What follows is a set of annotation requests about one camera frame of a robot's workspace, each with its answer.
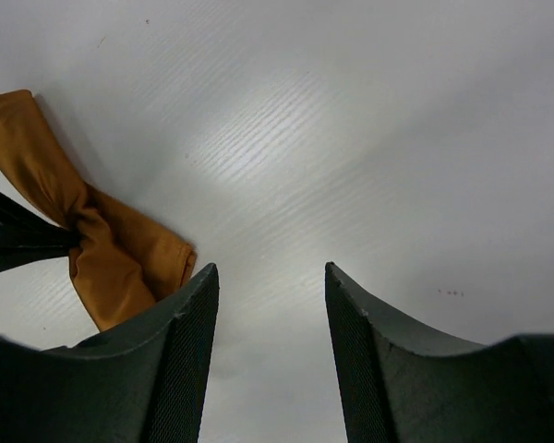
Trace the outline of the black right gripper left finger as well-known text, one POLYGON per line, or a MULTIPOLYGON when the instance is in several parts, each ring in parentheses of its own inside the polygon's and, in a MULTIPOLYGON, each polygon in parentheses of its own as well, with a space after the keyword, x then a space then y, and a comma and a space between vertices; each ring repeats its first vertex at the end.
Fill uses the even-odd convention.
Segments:
POLYGON ((0 337, 0 442, 195 442, 219 307, 217 267, 73 347, 0 337))

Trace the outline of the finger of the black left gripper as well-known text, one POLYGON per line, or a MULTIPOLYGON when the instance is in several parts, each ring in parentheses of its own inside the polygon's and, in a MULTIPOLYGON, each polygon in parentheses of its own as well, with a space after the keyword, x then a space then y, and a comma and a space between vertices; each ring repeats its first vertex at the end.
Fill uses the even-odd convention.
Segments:
POLYGON ((0 272, 65 257, 79 234, 43 220, 0 192, 0 272))

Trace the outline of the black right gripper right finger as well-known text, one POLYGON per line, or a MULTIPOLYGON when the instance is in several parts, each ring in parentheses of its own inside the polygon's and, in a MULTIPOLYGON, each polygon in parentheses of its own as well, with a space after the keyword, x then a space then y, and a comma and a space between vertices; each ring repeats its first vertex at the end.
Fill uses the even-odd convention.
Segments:
POLYGON ((463 340, 333 263, 325 303, 349 441, 554 442, 554 334, 463 340))

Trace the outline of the orange cloth napkin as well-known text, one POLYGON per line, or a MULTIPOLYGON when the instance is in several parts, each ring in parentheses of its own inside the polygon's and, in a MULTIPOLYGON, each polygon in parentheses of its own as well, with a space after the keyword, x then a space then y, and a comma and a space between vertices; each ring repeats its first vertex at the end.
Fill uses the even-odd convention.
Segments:
POLYGON ((35 209, 79 233, 69 274, 98 330, 135 317, 190 279, 194 247, 88 184, 29 90, 0 94, 0 171, 35 209))

